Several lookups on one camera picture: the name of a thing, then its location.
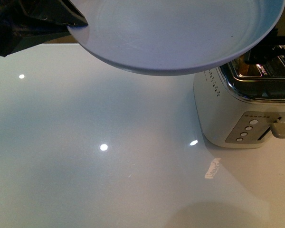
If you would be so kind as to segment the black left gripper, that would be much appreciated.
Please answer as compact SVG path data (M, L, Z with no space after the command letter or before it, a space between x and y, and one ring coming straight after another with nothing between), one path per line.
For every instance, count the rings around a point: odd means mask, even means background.
M26 15L19 0L0 0L0 56L68 36L66 26L87 25L69 0L27 0Z

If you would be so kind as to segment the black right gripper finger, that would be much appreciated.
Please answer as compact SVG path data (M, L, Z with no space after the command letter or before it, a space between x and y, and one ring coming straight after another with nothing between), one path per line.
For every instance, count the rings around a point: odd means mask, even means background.
M285 56L285 36L278 36L278 29L273 28L256 46L244 54L244 62L248 65L265 64L277 56Z

